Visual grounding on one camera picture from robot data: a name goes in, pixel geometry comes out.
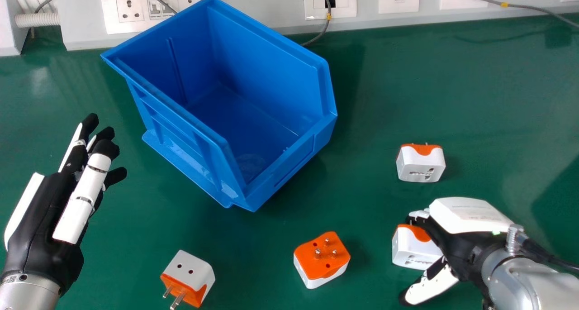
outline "robotic arm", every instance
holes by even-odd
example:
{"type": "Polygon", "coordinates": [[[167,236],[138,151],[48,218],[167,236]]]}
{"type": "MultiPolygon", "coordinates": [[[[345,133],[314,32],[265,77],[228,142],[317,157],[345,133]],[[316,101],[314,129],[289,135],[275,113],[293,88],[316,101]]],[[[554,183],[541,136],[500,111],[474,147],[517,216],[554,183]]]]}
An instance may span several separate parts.
{"type": "Polygon", "coordinates": [[[4,234],[6,263],[0,309],[53,310],[78,279],[84,258],[80,244],[103,192],[123,180],[126,169],[109,171],[119,155],[107,127],[90,114],[75,131],[58,172],[33,174],[4,234]]]}
{"type": "Polygon", "coordinates": [[[484,297],[484,310],[566,310],[579,304],[579,279],[545,263],[577,273],[577,267],[556,258],[529,239],[484,200],[450,197],[428,209],[410,213],[407,225],[417,232],[394,235],[393,262],[427,267],[399,301],[406,306],[426,302],[459,281],[471,281],[484,297]],[[426,233],[428,238],[419,238],[426,233]],[[439,250],[432,251],[432,244],[439,250]],[[413,246],[402,252],[399,246],[413,246]],[[442,257],[436,261],[432,257],[442,257]]]}

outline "metal prong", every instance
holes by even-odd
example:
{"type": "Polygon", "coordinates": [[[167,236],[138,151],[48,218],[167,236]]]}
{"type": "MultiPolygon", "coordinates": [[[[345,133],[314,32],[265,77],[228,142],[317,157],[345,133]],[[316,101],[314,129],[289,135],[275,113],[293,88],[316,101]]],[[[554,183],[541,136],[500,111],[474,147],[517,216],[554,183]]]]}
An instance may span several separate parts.
{"type": "Polygon", "coordinates": [[[173,304],[171,304],[171,307],[169,308],[170,310],[175,310],[181,301],[183,301],[183,298],[185,297],[184,293],[179,294],[179,296],[175,299],[175,301],[173,301],[173,304]]]}
{"type": "Polygon", "coordinates": [[[167,288],[167,290],[165,291],[165,294],[163,294],[163,298],[167,298],[169,296],[169,293],[171,293],[171,290],[173,289],[172,286],[169,286],[167,288]]]}

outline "blue plastic bin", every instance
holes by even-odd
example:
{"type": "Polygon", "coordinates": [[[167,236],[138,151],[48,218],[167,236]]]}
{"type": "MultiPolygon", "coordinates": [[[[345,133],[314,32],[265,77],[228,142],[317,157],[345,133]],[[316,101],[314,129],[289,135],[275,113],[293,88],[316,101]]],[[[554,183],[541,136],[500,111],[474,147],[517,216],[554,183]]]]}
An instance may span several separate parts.
{"type": "Polygon", "coordinates": [[[327,62],[220,0],[103,53],[143,140],[223,207],[256,211],[330,139],[327,62]]]}

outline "white corrugated hose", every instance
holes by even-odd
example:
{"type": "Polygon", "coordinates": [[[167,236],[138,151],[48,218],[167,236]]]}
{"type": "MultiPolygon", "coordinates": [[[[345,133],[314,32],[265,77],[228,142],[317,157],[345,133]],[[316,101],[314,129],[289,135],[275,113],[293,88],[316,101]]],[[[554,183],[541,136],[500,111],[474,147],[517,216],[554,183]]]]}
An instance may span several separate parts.
{"type": "Polygon", "coordinates": [[[14,17],[18,28],[59,26],[60,19],[57,13],[24,14],[14,17]]]}

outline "green table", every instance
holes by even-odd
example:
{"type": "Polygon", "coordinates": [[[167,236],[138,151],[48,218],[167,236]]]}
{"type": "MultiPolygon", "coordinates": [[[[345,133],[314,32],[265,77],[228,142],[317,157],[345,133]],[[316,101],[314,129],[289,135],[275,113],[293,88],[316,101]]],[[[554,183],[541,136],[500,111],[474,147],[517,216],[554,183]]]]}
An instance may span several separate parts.
{"type": "MultiPolygon", "coordinates": [[[[126,83],[102,51],[66,52],[57,29],[38,30],[22,56],[0,59],[0,223],[96,112],[116,128],[115,163],[128,178],[91,220],[85,267],[61,310],[168,308],[159,276],[179,249],[215,270],[205,310],[401,309],[398,293],[420,273],[391,264],[391,236],[443,196],[488,200],[579,261],[578,38],[551,17],[327,34],[312,49],[332,71],[332,141],[252,214],[223,209],[141,141],[126,83]],[[425,142],[444,147],[442,180],[399,181],[399,146],[425,142]],[[350,266],[306,290],[292,252],[327,230],[350,266]]],[[[423,308],[478,310],[480,295],[465,283],[423,308]]]]}

